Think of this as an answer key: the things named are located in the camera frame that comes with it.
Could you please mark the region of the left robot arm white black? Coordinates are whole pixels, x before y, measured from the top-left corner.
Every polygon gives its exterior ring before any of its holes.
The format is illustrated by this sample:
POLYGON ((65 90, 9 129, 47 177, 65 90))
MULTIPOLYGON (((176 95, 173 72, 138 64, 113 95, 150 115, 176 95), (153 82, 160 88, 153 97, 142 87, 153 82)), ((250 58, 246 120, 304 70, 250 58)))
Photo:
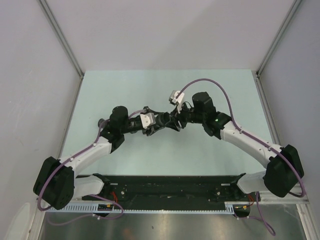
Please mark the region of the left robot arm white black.
POLYGON ((124 135, 149 130, 156 124, 158 112, 144 107, 128 114, 124 106, 112 110, 108 119, 98 121, 98 133, 90 145, 67 157, 44 160, 33 186, 38 196, 37 208, 44 212, 51 207, 60 210, 76 198, 76 177, 98 159, 117 150, 124 142, 124 135))

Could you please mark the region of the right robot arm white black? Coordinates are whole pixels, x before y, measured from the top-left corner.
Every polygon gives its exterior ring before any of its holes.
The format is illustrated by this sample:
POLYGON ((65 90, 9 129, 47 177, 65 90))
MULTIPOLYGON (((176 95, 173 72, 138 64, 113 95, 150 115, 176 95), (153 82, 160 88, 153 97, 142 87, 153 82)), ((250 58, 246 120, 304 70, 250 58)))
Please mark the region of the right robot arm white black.
POLYGON ((304 170, 298 151, 292 145, 285 147, 271 144, 261 138, 236 127, 232 118, 216 110, 212 98, 207 92, 198 92, 192 96, 192 107, 183 101, 184 93, 174 90, 169 102, 175 106, 172 116, 183 129, 188 123, 201 124, 211 137, 228 142, 257 160, 264 171, 243 173, 230 188, 231 196, 242 201, 249 193, 270 191, 283 198, 292 192, 298 178, 304 176, 304 170))

